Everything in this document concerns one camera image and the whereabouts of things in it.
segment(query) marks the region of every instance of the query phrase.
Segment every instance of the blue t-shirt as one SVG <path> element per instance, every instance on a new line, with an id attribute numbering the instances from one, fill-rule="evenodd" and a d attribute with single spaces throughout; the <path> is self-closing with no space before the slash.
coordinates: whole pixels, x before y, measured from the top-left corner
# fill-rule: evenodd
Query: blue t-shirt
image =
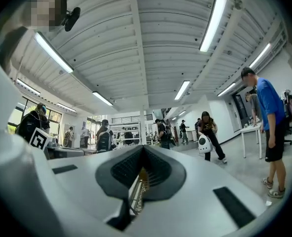
<path id="1" fill-rule="evenodd" d="M 263 118 L 263 129 L 267 131 L 270 129 L 268 114 L 275 114 L 276 125 L 285 118 L 283 102 L 267 79 L 259 78 L 256 87 Z"/>

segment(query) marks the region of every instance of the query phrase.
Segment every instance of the column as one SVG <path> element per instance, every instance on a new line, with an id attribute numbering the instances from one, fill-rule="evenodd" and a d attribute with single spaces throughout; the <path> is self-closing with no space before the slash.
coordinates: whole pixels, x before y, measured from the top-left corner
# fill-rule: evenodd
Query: column
<path id="1" fill-rule="evenodd" d="M 140 131 L 140 137 L 141 137 L 141 142 L 142 145 L 146 145 L 146 125 L 145 125 L 145 116 L 144 116 L 144 108 L 142 107 L 140 110 L 140 126 L 141 126 L 141 131 Z"/>

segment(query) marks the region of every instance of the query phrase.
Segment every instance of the desk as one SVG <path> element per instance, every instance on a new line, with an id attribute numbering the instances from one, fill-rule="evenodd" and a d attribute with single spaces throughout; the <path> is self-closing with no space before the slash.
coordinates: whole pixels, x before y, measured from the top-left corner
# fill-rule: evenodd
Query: desk
<path id="1" fill-rule="evenodd" d="M 257 124 L 255 127 L 253 125 L 249 125 L 246 128 L 240 130 L 241 136 L 243 138 L 243 147 L 244 147 L 244 158 L 246 158 L 246 147 L 245 147 L 245 137 L 244 133 L 246 132 L 254 132 L 256 136 L 256 142 L 259 144 L 259 159 L 262 159 L 262 147 L 261 147 L 261 134 L 260 134 L 260 124 Z"/>

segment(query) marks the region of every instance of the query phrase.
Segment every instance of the white ceiling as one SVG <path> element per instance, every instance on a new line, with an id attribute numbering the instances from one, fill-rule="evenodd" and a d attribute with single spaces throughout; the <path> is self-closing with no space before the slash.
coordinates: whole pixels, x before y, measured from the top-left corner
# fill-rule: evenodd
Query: white ceiling
<path id="1" fill-rule="evenodd" d="M 64 72 L 29 31 L 12 63 L 20 78 L 62 99 L 69 107 L 111 114 L 197 103 L 205 93 L 219 93 L 239 77 L 264 45 L 272 43 L 260 69 L 286 42 L 285 28 L 269 0 L 242 0 L 243 10 L 226 8 L 208 52 L 199 46 L 213 0 L 68 0 L 81 16 L 70 32 L 44 33 L 73 66 Z M 188 92 L 175 101 L 184 80 Z M 109 107 L 91 92 L 114 103 Z"/>

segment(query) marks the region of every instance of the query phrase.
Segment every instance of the gray floor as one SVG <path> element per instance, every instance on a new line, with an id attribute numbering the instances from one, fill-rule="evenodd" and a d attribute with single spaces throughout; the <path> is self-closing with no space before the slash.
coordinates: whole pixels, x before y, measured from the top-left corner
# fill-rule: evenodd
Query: gray floor
<path id="1" fill-rule="evenodd" d="M 245 144 L 246 144 L 246 157 L 243 158 L 243 145 L 242 138 L 238 136 L 237 138 L 221 145 L 228 162 L 223 164 L 217 159 L 217 154 L 215 151 L 211 153 L 210 161 L 214 162 L 218 166 L 224 168 L 232 176 L 243 182 L 245 185 L 250 187 L 256 193 L 258 193 L 263 200 L 269 206 L 277 203 L 280 199 L 271 198 L 267 195 L 268 189 L 266 186 L 261 184 L 261 179 L 266 177 L 269 173 L 269 163 L 265 159 L 265 148 L 266 141 L 265 135 L 262 134 L 262 159 L 259 159 L 259 145 L 256 144 L 255 132 L 245 133 Z M 292 140 L 292 135 L 287 135 L 285 139 Z M 204 157 L 200 155 L 198 150 L 192 149 L 183 151 L 187 155 L 193 157 Z M 285 151 L 283 154 L 283 162 L 286 167 L 287 177 L 286 177 L 286 188 L 292 186 L 292 145 L 285 143 Z M 274 186 L 277 188 L 278 181 L 275 175 Z"/>

